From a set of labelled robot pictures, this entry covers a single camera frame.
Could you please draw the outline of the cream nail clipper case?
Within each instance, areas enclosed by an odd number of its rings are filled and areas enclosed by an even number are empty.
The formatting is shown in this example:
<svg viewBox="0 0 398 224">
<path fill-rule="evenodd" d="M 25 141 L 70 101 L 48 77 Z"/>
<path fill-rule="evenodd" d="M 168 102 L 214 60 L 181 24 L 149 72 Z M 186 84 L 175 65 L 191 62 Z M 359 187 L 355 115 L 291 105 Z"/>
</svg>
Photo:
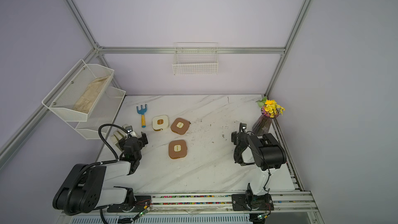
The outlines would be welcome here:
<svg viewBox="0 0 398 224">
<path fill-rule="evenodd" d="M 169 118 L 167 115 L 159 115 L 152 118 L 152 128 L 155 131 L 163 131 L 169 127 Z"/>
</svg>

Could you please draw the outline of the brown case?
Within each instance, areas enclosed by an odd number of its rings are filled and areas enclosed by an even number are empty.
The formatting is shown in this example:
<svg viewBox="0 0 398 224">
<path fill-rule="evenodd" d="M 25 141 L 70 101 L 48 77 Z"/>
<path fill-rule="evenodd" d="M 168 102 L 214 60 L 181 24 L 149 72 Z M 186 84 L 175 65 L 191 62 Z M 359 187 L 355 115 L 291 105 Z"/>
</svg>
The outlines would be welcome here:
<svg viewBox="0 0 398 224">
<path fill-rule="evenodd" d="M 188 153 L 188 146 L 185 140 L 175 140 L 169 143 L 169 157 L 171 159 L 184 158 Z"/>
<path fill-rule="evenodd" d="M 184 135 L 188 131 L 190 124 L 191 122 L 188 120 L 176 118 L 171 125 L 171 131 L 179 135 Z"/>
</svg>

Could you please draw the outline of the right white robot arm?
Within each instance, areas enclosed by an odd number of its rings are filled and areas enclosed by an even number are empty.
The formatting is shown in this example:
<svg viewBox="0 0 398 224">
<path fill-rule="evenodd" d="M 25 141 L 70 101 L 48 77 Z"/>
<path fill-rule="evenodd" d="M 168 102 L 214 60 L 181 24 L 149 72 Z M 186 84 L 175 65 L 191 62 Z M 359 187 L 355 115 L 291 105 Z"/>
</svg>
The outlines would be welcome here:
<svg viewBox="0 0 398 224">
<path fill-rule="evenodd" d="M 235 163 L 241 166 L 255 165 L 260 170 L 248 183 L 244 198 L 246 207 L 254 209 L 269 204 L 272 176 L 287 162 L 286 151 L 272 134 L 257 136 L 247 131 L 245 123 L 240 123 L 239 130 L 231 133 L 231 142 L 235 145 Z"/>
</svg>

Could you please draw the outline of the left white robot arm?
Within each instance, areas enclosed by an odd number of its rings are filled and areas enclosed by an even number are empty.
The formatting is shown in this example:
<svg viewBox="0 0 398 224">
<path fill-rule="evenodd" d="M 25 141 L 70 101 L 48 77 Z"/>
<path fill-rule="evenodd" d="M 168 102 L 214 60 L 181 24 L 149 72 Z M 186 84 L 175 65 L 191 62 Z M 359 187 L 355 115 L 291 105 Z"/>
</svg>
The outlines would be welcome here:
<svg viewBox="0 0 398 224">
<path fill-rule="evenodd" d="M 76 164 L 54 196 L 54 209 L 74 216 L 108 207 L 128 212 L 149 205 L 151 198 L 137 199 L 132 188 L 108 185 L 112 179 L 136 172 L 142 159 L 142 149 L 148 145 L 147 135 L 137 135 L 128 125 L 117 126 L 124 133 L 117 142 L 121 148 L 121 154 L 117 154 L 102 135 L 102 129 L 111 126 L 110 123 L 101 125 L 98 134 L 115 158 L 92 164 Z"/>
</svg>

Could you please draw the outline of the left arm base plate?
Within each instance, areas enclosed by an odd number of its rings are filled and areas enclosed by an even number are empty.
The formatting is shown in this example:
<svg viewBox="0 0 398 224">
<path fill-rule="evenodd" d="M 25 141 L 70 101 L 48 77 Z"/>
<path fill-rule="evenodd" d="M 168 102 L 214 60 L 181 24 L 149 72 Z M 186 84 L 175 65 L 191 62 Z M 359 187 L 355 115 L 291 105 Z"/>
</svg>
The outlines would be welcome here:
<svg viewBox="0 0 398 224">
<path fill-rule="evenodd" d="M 134 196 L 121 204 L 114 204 L 107 208 L 108 213 L 139 213 L 151 205 L 151 196 Z"/>
</svg>

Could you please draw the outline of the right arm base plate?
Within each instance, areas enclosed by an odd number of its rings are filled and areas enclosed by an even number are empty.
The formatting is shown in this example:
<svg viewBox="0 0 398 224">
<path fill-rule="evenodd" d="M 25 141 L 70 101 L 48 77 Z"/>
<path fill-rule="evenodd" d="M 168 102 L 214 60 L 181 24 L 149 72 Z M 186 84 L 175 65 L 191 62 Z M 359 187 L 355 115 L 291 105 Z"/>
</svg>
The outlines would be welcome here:
<svg viewBox="0 0 398 224">
<path fill-rule="evenodd" d="M 234 194 L 232 197 L 232 208 L 234 211 L 273 211 L 274 204 L 270 194 L 262 196 L 247 196 L 245 194 Z"/>
</svg>

